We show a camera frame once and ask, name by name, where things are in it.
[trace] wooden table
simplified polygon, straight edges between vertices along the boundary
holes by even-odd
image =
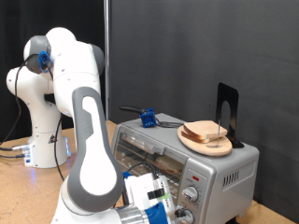
[[[109,143],[112,142],[116,124],[107,122]],[[61,166],[66,177],[76,158],[74,129],[63,130],[69,141],[72,156]],[[5,142],[2,147],[26,144],[28,138]],[[20,152],[4,152],[1,155],[14,155]],[[54,216],[62,179],[57,168],[27,168],[23,159],[0,158],[0,223],[1,224],[50,224]],[[246,215],[238,218],[241,224],[293,224],[294,222],[271,211],[263,205],[252,202]]]

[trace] black plate stand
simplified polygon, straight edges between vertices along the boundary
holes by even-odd
[[[235,138],[235,126],[237,117],[237,105],[239,100],[239,93],[236,89],[229,87],[223,83],[218,85],[217,109],[216,109],[216,123],[221,119],[222,105],[225,101],[231,108],[230,127],[227,133],[227,138],[232,142],[233,148],[242,148],[244,145]]]

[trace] toaster oven door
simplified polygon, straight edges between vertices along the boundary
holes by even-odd
[[[121,130],[117,135],[114,156],[121,170],[125,172],[141,161],[150,162],[159,175],[167,177],[174,204],[177,204],[180,179],[188,158],[140,133]],[[141,164],[131,174],[139,176],[150,172],[147,165]]]

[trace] cable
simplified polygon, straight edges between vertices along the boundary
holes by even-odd
[[[18,70],[18,73],[16,75],[16,80],[15,80],[15,99],[16,99],[16,102],[17,102],[17,105],[18,105],[18,108],[19,108],[19,114],[18,114],[18,117],[16,118],[14,124],[12,125],[9,133],[7,134],[7,136],[3,139],[3,141],[0,143],[0,146],[5,142],[7,141],[7,139],[10,137],[11,133],[13,132],[13,130],[15,129],[18,121],[19,121],[19,118],[21,116],[21,105],[20,105],[20,102],[19,102],[19,99],[18,99],[18,93],[17,93],[17,83],[18,83],[18,78],[19,78],[19,72],[21,71],[21,69],[26,65],[26,63],[35,55],[38,55],[38,54],[32,54],[30,55],[28,58],[26,58],[26,60],[21,64],[21,67],[19,68]]]
[[[47,65],[47,68],[48,68],[48,70],[49,70],[49,72],[50,72],[50,77],[52,78],[52,81],[54,81],[54,80],[53,80],[53,73],[52,73],[52,71],[50,70],[50,68],[48,67],[48,65]]]
[[[2,150],[2,151],[12,151],[12,148],[0,147],[0,150]]]
[[[60,116],[60,119],[59,119],[59,121],[58,121],[58,125],[57,125],[57,129],[56,129],[55,142],[54,142],[54,156],[55,156],[55,161],[56,161],[56,165],[57,165],[58,172],[59,172],[59,174],[60,174],[60,177],[61,177],[62,180],[64,181],[64,176],[63,176],[63,174],[62,174],[62,171],[60,170],[60,167],[59,167],[59,164],[58,164],[58,161],[57,161],[57,155],[56,155],[57,135],[58,135],[59,126],[60,126],[60,123],[62,122],[62,119],[63,119],[63,114],[61,114],[61,116]]]
[[[141,164],[148,165],[148,166],[150,167],[150,169],[151,169],[151,171],[152,171],[153,176],[154,176],[155,179],[157,179],[157,178],[159,177],[159,176],[157,175],[157,173],[156,173],[156,170],[155,170],[154,167],[152,166],[152,164],[149,163],[148,161],[141,161],[141,162],[135,164],[134,166],[131,166],[131,167],[127,170],[127,172],[130,172],[132,169],[136,168],[136,166],[141,165]]]
[[[158,126],[162,127],[162,128],[179,128],[181,125],[183,125],[183,123],[176,123],[176,122],[165,122],[165,121],[159,121],[156,118],[157,122],[158,122]]]
[[[16,155],[16,156],[13,156],[13,157],[0,155],[0,158],[8,158],[8,159],[18,159],[18,158],[24,158],[24,157],[25,157],[25,154]]]

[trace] toaster oven window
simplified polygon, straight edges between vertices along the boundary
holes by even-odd
[[[180,175],[182,174],[186,160],[182,158],[174,159],[175,156],[168,150],[164,150],[163,155],[157,153],[150,154],[136,144],[132,144],[121,137],[122,133],[115,145],[115,158],[123,172],[127,171],[131,166],[141,162],[148,161],[156,169],[159,175],[165,175],[168,180],[168,185],[173,196],[174,203],[177,203],[178,189],[180,184]],[[136,166],[131,171],[132,175],[144,175],[151,173],[151,169],[147,165]]]

